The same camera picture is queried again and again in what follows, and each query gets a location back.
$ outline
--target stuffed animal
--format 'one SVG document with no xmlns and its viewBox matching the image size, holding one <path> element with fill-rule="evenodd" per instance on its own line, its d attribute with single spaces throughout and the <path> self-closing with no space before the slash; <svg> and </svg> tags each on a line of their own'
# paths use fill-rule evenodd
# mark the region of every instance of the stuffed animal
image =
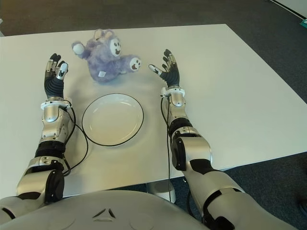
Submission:
<svg viewBox="0 0 307 230">
<path fill-rule="evenodd" d="M 99 83 L 108 82 L 119 74 L 136 72 L 141 67 L 138 56 L 121 56 L 120 40 L 110 29 L 96 30 L 86 46 L 77 41 L 71 47 L 79 58 L 87 60 L 92 78 Z"/>
</svg>

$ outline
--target gray carpet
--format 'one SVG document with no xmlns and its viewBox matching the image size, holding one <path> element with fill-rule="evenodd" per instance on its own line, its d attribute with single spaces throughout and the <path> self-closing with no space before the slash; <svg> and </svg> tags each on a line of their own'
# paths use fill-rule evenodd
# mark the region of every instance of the gray carpet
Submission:
<svg viewBox="0 0 307 230">
<path fill-rule="evenodd" d="M 266 0 L 6 0 L 0 6 L 5 35 L 226 23 L 307 102 L 307 29 Z M 265 209 L 304 230 L 297 201 L 307 198 L 306 171 L 302 153 L 227 173 Z M 172 182 L 185 208 L 188 186 L 180 178 Z M 145 191 L 144 185 L 126 189 Z"/>
</svg>

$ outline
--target black cable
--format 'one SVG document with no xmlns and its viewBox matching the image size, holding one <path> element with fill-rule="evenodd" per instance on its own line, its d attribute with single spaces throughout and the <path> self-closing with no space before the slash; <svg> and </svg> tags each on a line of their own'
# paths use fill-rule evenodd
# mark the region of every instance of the black cable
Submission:
<svg viewBox="0 0 307 230">
<path fill-rule="evenodd" d="M 63 160 L 64 160 L 64 162 L 66 164 L 67 169 L 68 169 L 66 172 L 63 173 L 63 175 L 64 176 L 68 176 L 71 173 L 71 166 L 68 164 L 68 162 L 67 162 L 67 160 L 65 158 L 64 153 L 63 153 Z"/>
<path fill-rule="evenodd" d="M 167 97 L 167 121 L 169 118 L 169 97 Z M 170 167 L 170 160 L 169 160 L 169 146 L 168 146 L 168 123 L 166 127 L 166 144 L 167 144 L 167 160 L 168 160 L 168 195 L 169 195 L 169 202 L 172 202 L 171 200 L 171 167 Z"/>
<path fill-rule="evenodd" d="M 169 160 L 169 145 L 168 145 L 168 119 L 169 119 L 169 97 L 167 97 L 167 119 L 165 118 L 164 114 L 163 114 L 163 108 L 162 108 L 162 103 L 163 103 L 163 97 L 161 98 L 161 103 L 160 103 L 160 109 L 161 109 L 161 113 L 162 113 L 162 117 L 165 121 L 166 124 L 166 145 L 167 145 L 167 160 L 168 160 L 168 195 L 169 195 L 169 201 L 171 202 L 171 167 L 170 167 L 170 160 Z"/>
<path fill-rule="evenodd" d="M 72 136 L 72 134 L 73 134 L 73 132 L 75 131 L 75 128 L 76 128 L 76 114 L 75 114 L 75 111 L 74 111 L 74 109 L 72 108 L 72 106 L 71 106 L 71 111 L 72 111 L 72 114 L 73 114 L 73 127 L 72 127 L 71 133 L 69 134 L 69 136 L 67 137 L 66 141 L 64 142 L 65 145 L 67 144 L 67 142 L 68 142 L 69 139 L 71 138 L 71 136 Z"/>
<path fill-rule="evenodd" d="M 160 110 L 161 110 L 162 117 L 163 117 L 163 119 L 164 119 L 164 121 L 165 121 L 165 124 L 166 124 L 166 126 L 167 126 L 167 129 L 168 129 L 168 122 L 167 122 L 167 120 L 166 120 L 166 118 L 165 118 L 165 116 L 164 116 L 164 114 L 163 114 L 162 102 L 163 102 L 163 97 L 161 98 Z"/>
<path fill-rule="evenodd" d="M 86 158 L 87 153 L 88 153 L 88 140 L 87 140 L 86 134 L 85 134 L 84 130 L 82 130 L 82 129 L 80 128 L 80 126 L 76 124 L 76 114 L 75 114 L 75 111 L 74 111 L 74 109 L 72 108 L 72 106 L 71 106 L 71 111 L 72 111 L 72 114 L 73 114 L 73 118 L 74 118 L 74 119 L 72 119 L 72 117 L 71 117 L 70 113 L 67 111 L 67 109 L 65 110 L 65 112 L 69 115 L 71 121 L 73 122 L 72 131 L 71 131 L 71 133 L 69 134 L 67 140 L 65 141 L 65 144 L 67 144 L 67 142 L 69 141 L 69 139 L 71 138 L 71 136 L 72 136 L 72 134 L 73 134 L 73 132 L 74 132 L 75 127 L 77 126 L 77 128 L 79 128 L 79 130 L 82 132 L 82 134 L 83 134 L 83 136 L 84 136 L 84 138 L 85 138 L 85 141 L 86 141 L 86 152 L 85 152 L 85 155 L 83 156 L 83 158 L 81 159 L 81 161 L 79 161 L 79 162 L 78 162 L 76 165 L 74 165 L 73 167 L 71 167 L 71 166 L 69 165 L 69 163 L 67 162 L 67 160 L 66 160 L 66 158 L 65 158 L 65 155 L 63 154 L 63 160 L 64 160 L 64 162 L 65 162 L 65 164 L 66 164 L 67 169 L 68 169 L 67 171 L 65 171 L 65 172 L 63 173 L 64 176 L 68 176 L 68 175 L 71 173 L 71 170 L 72 170 L 72 169 L 74 169 L 74 168 L 77 167 L 79 164 L 81 164 L 81 163 L 84 161 L 84 159 Z"/>
<path fill-rule="evenodd" d="M 187 210 L 188 213 L 195 218 L 194 214 L 192 213 L 191 207 L 190 207 L 190 197 L 191 197 L 191 190 L 189 190 L 188 195 L 187 195 Z"/>
<path fill-rule="evenodd" d="M 84 135 L 84 138 L 85 138 L 85 141 L 86 141 L 86 152 L 85 152 L 85 155 L 83 156 L 83 158 L 81 159 L 81 161 L 79 161 L 79 163 L 77 163 L 76 165 L 74 165 L 71 169 L 74 169 L 74 168 L 77 167 L 79 164 L 81 164 L 81 163 L 84 161 L 84 159 L 86 158 L 87 153 L 88 153 L 88 141 L 87 141 L 85 132 L 84 132 L 84 131 L 80 128 L 80 126 L 78 126 L 77 124 L 76 124 L 76 126 L 80 129 L 80 131 L 81 131 L 81 132 L 83 133 L 83 135 Z"/>
</svg>

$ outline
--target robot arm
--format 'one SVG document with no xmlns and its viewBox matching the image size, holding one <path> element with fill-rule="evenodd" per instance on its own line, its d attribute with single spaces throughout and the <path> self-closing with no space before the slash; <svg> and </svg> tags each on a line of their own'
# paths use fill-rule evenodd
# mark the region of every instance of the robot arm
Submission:
<svg viewBox="0 0 307 230">
<path fill-rule="evenodd" d="M 42 137 L 35 157 L 30 160 L 17 186 L 17 196 L 0 200 L 0 224 L 36 210 L 63 197 L 64 152 L 70 120 L 66 109 L 70 103 L 63 99 L 64 77 L 68 64 L 53 54 L 45 71 L 47 100 L 44 110 Z"/>
<path fill-rule="evenodd" d="M 209 143 L 185 113 L 185 91 L 179 86 L 179 71 L 173 54 L 166 50 L 165 71 L 149 69 L 167 82 L 162 89 L 162 112 L 171 142 L 172 163 L 187 179 L 202 222 L 215 230 L 295 229 L 265 211 L 226 173 L 212 168 Z"/>
</svg>

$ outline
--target toy tag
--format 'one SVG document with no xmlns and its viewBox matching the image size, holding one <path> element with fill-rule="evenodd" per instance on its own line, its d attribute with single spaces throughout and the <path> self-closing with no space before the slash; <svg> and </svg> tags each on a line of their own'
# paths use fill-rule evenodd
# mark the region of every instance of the toy tag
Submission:
<svg viewBox="0 0 307 230">
<path fill-rule="evenodd" d="M 104 72 L 104 71 L 99 71 L 98 77 L 104 78 L 105 75 L 106 75 L 106 72 Z"/>
</svg>

